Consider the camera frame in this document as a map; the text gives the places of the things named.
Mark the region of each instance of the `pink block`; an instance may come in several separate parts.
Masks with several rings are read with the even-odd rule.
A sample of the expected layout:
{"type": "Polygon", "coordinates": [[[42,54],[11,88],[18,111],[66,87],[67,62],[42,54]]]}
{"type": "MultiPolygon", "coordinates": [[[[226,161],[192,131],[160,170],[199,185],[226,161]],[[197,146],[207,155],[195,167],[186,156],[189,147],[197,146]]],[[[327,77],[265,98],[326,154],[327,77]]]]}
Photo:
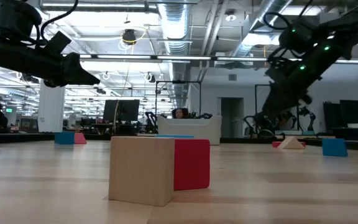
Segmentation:
{"type": "Polygon", "coordinates": [[[74,134],[74,144],[86,144],[86,139],[83,133],[74,134]]]}
{"type": "Polygon", "coordinates": [[[175,139],[174,190],[209,187],[209,140],[175,139]]]}
{"type": "Polygon", "coordinates": [[[273,147],[278,147],[280,144],[281,144],[281,142],[273,142],[273,143],[272,143],[272,146],[273,146],[273,147]]]}

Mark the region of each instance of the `floor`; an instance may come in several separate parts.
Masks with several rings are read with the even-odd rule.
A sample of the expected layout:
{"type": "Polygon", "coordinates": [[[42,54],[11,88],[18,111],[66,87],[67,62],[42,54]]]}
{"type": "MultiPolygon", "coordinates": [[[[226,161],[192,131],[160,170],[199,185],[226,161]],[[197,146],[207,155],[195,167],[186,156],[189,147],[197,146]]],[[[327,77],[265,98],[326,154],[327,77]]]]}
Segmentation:
{"type": "Polygon", "coordinates": [[[108,201],[109,142],[0,145],[0,224],[358,224],[358,151],[213,147],[209,189],[166,207],[108,201]]]}

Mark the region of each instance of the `doorway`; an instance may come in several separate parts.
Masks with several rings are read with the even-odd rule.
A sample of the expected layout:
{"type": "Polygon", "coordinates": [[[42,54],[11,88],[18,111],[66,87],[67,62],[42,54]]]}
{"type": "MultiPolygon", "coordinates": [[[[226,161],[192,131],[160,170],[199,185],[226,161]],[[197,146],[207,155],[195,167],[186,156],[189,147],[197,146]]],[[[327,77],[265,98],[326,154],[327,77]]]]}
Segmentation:
{"type": "Polygon", "coordinates": [[[242,138],[243,98],[220,98],[222,138],[242,138]]]}

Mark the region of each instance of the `triangular block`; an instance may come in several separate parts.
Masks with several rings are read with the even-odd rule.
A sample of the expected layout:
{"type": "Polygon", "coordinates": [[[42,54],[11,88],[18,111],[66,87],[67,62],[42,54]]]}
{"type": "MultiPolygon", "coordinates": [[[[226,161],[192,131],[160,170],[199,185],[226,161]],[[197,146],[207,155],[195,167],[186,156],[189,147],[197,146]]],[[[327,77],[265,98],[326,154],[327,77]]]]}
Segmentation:
{"type": "Polygon", "coordinates": [[[304,149],[305,146],[299,142],[296,137],[287,137],[283,142],[278,146],[279,149],[304,149]]]}
{"type": "Polygon", "coordinates": [[[83,133],[74,134],[74,144],[86,144],[86,139],[83,133]]]}

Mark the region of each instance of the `beige wooden block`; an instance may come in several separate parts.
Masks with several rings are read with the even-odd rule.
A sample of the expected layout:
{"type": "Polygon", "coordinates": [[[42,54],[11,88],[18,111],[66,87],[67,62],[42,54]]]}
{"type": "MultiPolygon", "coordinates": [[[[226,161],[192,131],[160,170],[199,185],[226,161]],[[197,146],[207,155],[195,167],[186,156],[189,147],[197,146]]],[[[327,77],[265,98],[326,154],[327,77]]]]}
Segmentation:
{"type": "Polygon", "coordinates": [[[173,195],[175,140],[112,137],[109,199],[164,206],[173,195]]]}
{"type": "Polygon", "coordinates": [[[296,137],[287,137],[278,146],[279,149],[304,149],[305,147],[296,137]]]}

